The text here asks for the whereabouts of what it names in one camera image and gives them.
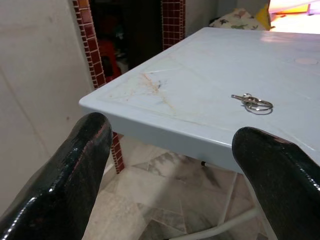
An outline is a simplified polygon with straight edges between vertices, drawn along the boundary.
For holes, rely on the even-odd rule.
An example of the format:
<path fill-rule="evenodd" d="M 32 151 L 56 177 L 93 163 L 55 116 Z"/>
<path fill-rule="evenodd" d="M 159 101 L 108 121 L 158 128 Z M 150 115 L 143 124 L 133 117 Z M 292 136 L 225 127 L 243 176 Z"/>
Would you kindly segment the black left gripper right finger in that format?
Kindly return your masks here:
<path fill-rule="evenodd" d="M 300 147 L 247 126 L 232 154 L 279 240 L 320 238 L 320 167 Z"/>

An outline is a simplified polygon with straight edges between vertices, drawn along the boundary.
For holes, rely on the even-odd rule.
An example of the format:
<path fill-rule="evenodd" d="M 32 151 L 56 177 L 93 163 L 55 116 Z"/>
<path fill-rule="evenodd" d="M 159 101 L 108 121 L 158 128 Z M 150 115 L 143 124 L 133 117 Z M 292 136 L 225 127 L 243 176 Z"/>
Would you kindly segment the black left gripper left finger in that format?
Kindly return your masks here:
<path fill-rule="evenodd" d="M 3 213 L 1 239 L 82 239 L 112 141 L 112 127 L 103 114 L 83 116 Z"/>

